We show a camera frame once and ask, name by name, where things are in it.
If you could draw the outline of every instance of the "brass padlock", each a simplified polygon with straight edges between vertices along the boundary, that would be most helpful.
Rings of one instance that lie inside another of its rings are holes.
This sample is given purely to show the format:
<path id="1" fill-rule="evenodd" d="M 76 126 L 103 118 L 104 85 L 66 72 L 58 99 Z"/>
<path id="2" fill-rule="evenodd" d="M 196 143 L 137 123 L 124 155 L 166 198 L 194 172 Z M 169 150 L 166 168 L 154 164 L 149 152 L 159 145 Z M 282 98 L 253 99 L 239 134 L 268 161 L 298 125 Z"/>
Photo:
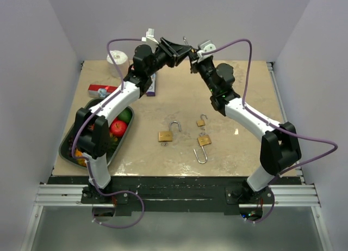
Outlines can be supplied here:
<path id="1" fill-rule="evenodd" d="M 201 114 L 201 119 L 197 121 L 197 126 L 198 126 L 198 127 L 202 127 L 202 126 L 205 126 L 205 125 L 206 125 L 206 123 L 204 122 L 203 116 L 205 116 L 206 119 L 208 119 L 207 115 Z"/>
<path id="2" fill-rule="evenodd" d="M 198 140 L 198 143 L 200 144 L 202 150 L 203 150 L 203 153 L 204 153 L 204 157 L 206 158 L 205 161 L 200 161 L 200 159 L 198 158 L 197 156 L 197 152 L 196 150 L 194 149 L 194 153 L 196 155 L 196 159 L 197 161 L 200 163 L 200 164 L 205 164 L 207 161 L 208 161 L 208 157 L 207 157 L 207 154 L 206 154 L 206 151 L 204 150 L 204 147 L 205 145 L 209 145 L 212 143 L 212 140 L 210 139 L 209 135 L 204 135 L 204 136 L 200 136 L 197 138 Z"/>
<path id="3" fill-rule="evenodd" d="M 158 142 L 171 142 L 173 141 L 173 132 L 171 131 L 171 125 L 173 123 L 178 124 L 179 131 L 181 131 L 181 125 L 177 121 L 172 121 L 169 123 L 169 130 L 168 131 L 160 131 L 158 132 Z"/>

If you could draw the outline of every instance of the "green fruit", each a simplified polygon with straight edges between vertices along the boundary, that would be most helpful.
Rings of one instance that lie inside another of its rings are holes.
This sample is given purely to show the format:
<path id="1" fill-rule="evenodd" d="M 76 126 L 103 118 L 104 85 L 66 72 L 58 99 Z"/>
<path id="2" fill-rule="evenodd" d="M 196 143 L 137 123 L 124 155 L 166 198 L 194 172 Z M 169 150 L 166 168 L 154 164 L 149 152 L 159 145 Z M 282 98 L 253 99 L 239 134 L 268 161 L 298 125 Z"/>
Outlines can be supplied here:
<path id="1" fill-rule="evenodd" d="M 117 118 L 118 120 L 121 120 L 126 124 L 129 124 L 129 122 L 132 119 L 132 112 L 128 108 L 126 108 L 120 113 L 120 115 L 117 116 Z"/>

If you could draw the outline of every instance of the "wooden table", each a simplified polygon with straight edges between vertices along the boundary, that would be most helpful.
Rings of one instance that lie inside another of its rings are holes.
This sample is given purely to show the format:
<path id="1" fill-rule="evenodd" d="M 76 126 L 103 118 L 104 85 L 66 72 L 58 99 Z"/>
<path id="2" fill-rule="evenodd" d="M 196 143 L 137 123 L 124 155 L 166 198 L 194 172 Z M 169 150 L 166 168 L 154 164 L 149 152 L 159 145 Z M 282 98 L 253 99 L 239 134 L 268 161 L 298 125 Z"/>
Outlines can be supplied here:
<path id="1" fill-rule="evenodd" d="M 247 62 L 215 61 L 234 67 L 234 89 L 242 94 Z M 190 65 L 184 61 L 179 67 L 164 67 L 158 72 L 156 97 L 143 96 L 130 106 L 135 118 L 128 136 L 109 166 L 111 175 L 144 176 L 249 176 L 259 165 L 260 142 L 240 124 L 213 110 L 210 91 L 199 74 L 190 74 Z M 64 136 L 74 122 L 76 111 L 84 107 L 90 84 L 118 86 L 120 80 L 109 73 L 106 60 L 85 61 L 72 102 Z M 282 121 L 273 83 L 266 62 L 252 62 L 247 102 L 272 119 Z M 211 145 L 205 146 L 206 164 L 199 164 L 193 149 L 203 152 L 197 137 L 202 131 L 196 125 L 200 115 L 208 116 L 205 132 Z M 179 121 L 182 131 L 173 125 L 173 142 L 161 146 L 158 132 L 168 124 Z M 74 166 L 58 156 L 53 175 L 88 175 L 83 167 Z"/>

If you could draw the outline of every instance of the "white roll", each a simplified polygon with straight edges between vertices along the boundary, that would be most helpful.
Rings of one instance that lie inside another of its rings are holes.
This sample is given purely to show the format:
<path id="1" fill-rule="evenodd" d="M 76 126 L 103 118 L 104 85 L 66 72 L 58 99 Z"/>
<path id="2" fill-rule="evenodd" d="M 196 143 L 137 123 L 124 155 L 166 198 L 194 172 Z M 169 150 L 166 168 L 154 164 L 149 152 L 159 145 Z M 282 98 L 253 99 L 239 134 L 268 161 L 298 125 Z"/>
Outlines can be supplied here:
<path id="1" fill-rule="evenodd" d="M 125 77 L 128 73 L 129 68 L 129 59 L 127 55 L 122 51 L 110 51 L 111 55 L 113 56 L 116 64 L 119 66 L 122 76 Z M 118 71 L 116 70 L 115 65 L 113 64 L 113 61 L 110 59 L 110 56 L 107 56 L 107 62 L 109 64 L 109 70 L 113 77 L 120 78 L 120 75 Z"/>

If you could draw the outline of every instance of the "gray wall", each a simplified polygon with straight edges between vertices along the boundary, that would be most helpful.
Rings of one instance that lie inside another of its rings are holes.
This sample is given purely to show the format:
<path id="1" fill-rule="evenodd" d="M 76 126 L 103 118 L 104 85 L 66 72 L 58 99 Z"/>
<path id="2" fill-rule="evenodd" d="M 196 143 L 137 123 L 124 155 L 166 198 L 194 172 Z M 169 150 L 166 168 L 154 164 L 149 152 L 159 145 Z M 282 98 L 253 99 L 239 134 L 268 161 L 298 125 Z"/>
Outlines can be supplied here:
<path id="1" fill-rule="evenodd" d="M 315 182 L 335 250 L 347 250 L 347 0 L 311 0 L 276 60 L 287 117 L 299 133 L 332 139 L 339 149 L 304 167 Z M 328 146 L 302 143 L 303 159 Z"/>
<path id="2" fill-rule="evenodd" d="M 78 62 L 48 0 L 0 0 L 0 250 L 20 250 Z"/>
<path id="3" fill-rule="evenodd" d="M 254 59 L 274 61 L 309 0 L 49 0 L 79 58 L 104 59 L 108 40 L 156 36 L 191 45 L 212 39 L 217 46 L 249 38 Z M 117 49 L 133 55 L 134 45 Z M 246 59 L 245 45 L 219 52 L 216 58 Z"/>

